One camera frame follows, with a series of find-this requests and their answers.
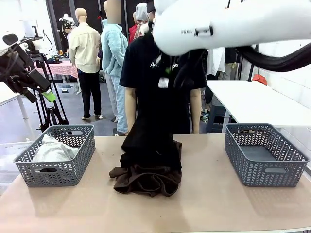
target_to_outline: gray plastic basket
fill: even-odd
[[[228,124],[225,151],[251,187],[296,187],[310,161],[270,124]]]
[[[95,151],[93,125],[57,125],[49,127],[35,142],[20,154],[17,165],[28,187],[62,187],[77,185]],[[79,148],[67,162],[32,163],[35,151],[47,134],[68,146]]]

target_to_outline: black pants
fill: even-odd
[[[218,80],[218,76],[219,76],[219,74],[218,75],[216,74],[216,76],[209,74],[207,76],[207,80]],[[208,86],[206,86],[206,88],[205,88],[204,97],[205,97],[206,104],[211,103],[212,98],[213,98],[213,92],[211,91],[211,89]]]
[[[102,111],[102,100],[101,100],[101,90],[99,87],[99,76],[98,72],[93,74],[88,73],[78,73],[82,99],[84,105],[84,117],[91,117],[89,113],[91,93],[94,101],[94,114],[101,115]]]

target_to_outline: white shirt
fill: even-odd
[[[208,51],[207,75],[216,75],[217,71],[225,71],[225,48],[219,47]]]
[[[101,36],[87,23],[80,23],[72,30],[69,37],[69,58],[77,69],[84,73],[96,73],[99,64],[96,62]]]

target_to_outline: shoe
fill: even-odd
[[[103,115],[96,115],[96,114],[94,114],[94,116],[95,116],[95,117],[98,117],[99,120],[102,120],[102,119],[103,119]]]
[[[82,117],[81,119],[82,120],[88,120],[88,119],[90,119],[91,117]]]
[[[127,136],[127,133],[121,133],[121,132],[118,132],[118,131],[117,131],[116,136],[117,136],[117,135],[118,135],[118,136]]]

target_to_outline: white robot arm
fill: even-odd
[[[156,18],[153,35],[157,46],[170,56],[196,49],[310,39],[311,2],[247,0],[224,9],[215,0],[177,0]]]

